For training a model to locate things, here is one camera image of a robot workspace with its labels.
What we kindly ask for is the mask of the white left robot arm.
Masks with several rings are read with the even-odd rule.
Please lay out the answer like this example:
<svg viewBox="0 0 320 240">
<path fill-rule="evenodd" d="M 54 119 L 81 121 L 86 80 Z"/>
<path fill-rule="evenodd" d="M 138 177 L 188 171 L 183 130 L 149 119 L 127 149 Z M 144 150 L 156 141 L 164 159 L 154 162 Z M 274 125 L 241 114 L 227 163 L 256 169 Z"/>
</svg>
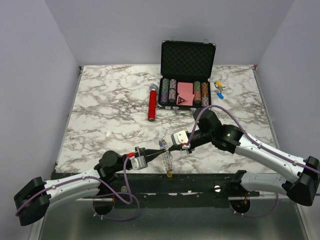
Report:
<svg viewBox="0 0 320 240">
<path fill-rule="evenodd" d="M 21 226 L 31 225 L 42 219 L 48 210 L 65 202 L 81 198 L 104 198 L 114 196 L 126 205 L 133 203 L 128 177 L 124 176 L 127 198 L 116 192 L 111 184 L 117 179 L 117 172 L 141 170 L 148 166 L 163 149 L 136 147 L 134 152 L 120 155 L 113 150 L 106 151 L 98 164 L 84 172 L 57 180 L 33 178 L 15 196 L 15 216 Z"/>
</svg>

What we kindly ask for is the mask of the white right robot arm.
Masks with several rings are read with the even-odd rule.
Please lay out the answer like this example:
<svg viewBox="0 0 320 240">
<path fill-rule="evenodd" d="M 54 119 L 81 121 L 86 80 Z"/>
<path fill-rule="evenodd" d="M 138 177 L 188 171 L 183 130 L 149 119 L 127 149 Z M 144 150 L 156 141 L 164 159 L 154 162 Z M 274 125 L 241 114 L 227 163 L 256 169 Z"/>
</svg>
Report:
<svg viewBox="0 0 320 240">
<path fill-rule="evenodd" d="M 185 130 L 171 135 L 169 151 L 187 151 L 211 143 L 221 151 L 237 154 L 258 162 L 273 173 L 245 172 L 230 183 L 230 191 L 241 196 L 245 192 L 264 191 L 286 195 L 293 202 L 310 207 L 320 185 L 320 161 L 309 156 L 302 158 L 274 148 L 247 133 L 236 120 L 222 124 L 208 107 L 193 114 L 191 132 Z"/>
</svg>

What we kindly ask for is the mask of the round metal keyring disc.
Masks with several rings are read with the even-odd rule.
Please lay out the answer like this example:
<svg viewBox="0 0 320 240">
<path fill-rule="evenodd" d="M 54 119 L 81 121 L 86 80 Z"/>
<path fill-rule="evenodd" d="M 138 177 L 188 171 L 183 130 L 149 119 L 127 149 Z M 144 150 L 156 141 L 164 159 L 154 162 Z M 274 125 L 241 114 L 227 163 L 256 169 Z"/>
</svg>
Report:
<svg viewBox="0 0 320 240">
<path fill-rule="evenodd" d="M 167 145 L 167 142 L 164 139 L 160 139 L 163 143 L 163 146 L 159 146 L 160 149 L 165 149 L 165 152 L 161 154 L 162 162 L 164 164 L 165 170 L 167 173 L 171 173 L 173 171 L 173 166 L 172 166 L 172 155 L 168 151 L 169 147 Z"/>
</svg>

